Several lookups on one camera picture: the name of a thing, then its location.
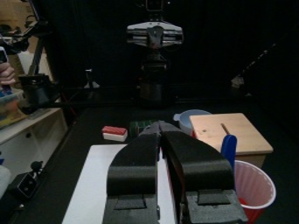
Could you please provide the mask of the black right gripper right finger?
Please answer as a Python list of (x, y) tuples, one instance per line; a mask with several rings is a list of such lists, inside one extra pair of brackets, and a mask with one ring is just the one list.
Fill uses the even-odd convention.
[(170, 123), (159, 129), (178, 224), (247, 224), (230, 161)]

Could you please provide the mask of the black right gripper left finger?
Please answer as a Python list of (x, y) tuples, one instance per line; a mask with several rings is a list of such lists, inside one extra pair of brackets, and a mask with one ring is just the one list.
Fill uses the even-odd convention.
[(155, 122), (119, 151), (107, 171), (102, 224), (158, 224), (161, 128)]

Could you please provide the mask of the person's hand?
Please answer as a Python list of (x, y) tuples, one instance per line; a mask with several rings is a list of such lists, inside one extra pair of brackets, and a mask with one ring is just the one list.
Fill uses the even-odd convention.
[(0, 84), (15, 84), (15, 69), (9, 62), (0, 64)]

